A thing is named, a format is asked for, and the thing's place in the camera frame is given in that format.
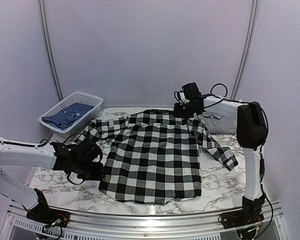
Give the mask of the black white plaid shirt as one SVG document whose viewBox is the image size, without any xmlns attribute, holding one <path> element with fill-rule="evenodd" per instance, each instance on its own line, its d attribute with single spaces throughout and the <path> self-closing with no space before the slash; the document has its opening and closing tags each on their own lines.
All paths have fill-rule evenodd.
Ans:
<svg viewBox="0 0 300 240">
<path fill-rule="evenodd" d="M 164 205 L 200 196 L 200 149 L 228 170 L 238 165 L 202 120 L 175 117 L 170 110 L 92 120 L 75 142 L 85 139 L 112 140 L 99 190 L 119 202 Z"/>
</svg>

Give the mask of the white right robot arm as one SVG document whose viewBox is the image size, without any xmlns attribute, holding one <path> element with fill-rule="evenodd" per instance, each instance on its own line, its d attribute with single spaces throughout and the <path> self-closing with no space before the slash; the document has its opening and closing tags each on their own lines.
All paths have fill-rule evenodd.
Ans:
<svg viewBox="0 0 300 240">
<path fill-rule="evenodd" d="M 203 112 L 211 112 L 235 121 L 237 142 L 243 148 L 245 160 L 245 191 L 242 209 L 221 214 L 220 221 L 248 224 L 262 220 L 262 206 L 268 199 L 263 188 L 263 147 L 269 134 L 268 119 L 263 108 L 256 101 L 231 100 L 212 92 L 202 94 L 194 82 L 175 91 L 174 98 L 177 101 L 173 110 L 176 117 L 192 118 Z"/>
</svg>

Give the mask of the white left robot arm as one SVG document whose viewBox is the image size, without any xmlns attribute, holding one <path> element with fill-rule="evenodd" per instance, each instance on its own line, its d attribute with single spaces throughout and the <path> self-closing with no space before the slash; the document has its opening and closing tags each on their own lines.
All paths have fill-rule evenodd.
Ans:
<svg viewBox="0 0 300 240">
<path fill-rule="evenodd" d="M 101 148 L 90 138 L 78 144 L 65 142 L 13 142 L 0 137 L 0 194 L 19 204 L 43 223 L 53 219 L 44 194 L 30 188 L 6 173 L 3 166 L 40 167 L 63 171 L 67 176 L 76 174 L 83 181 L 100 181 L 103 178 Z"/>
</svg>

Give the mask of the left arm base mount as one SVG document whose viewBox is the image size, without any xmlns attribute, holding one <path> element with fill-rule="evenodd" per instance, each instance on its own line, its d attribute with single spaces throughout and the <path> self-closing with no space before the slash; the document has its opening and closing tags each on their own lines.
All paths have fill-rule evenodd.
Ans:
<svg viewBox="0 0 300 240">
<path fill-rule="evenodd" d="M 50 207 L 35 207 L 27 210 L 26 217 L 30 220 L 46 224 L 48 227 L 66 228 L 69 222 L 70 213 Z"/>
</svg>

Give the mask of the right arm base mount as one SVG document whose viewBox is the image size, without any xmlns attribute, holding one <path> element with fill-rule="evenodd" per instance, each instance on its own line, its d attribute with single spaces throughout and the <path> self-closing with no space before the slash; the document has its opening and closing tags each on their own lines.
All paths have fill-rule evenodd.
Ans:
<svg viewBox="0 0 300 240">
<path fill-rule="evenodd" d="M 253 213 L 252 215 L 244 213 L 243 210 L 235 210 L 224 212 L 218 217 L 218 222 L 223 225 L 224 229 L 231 229 L 260 223 L 264 220 L 262 211 Z"/>
</svg>

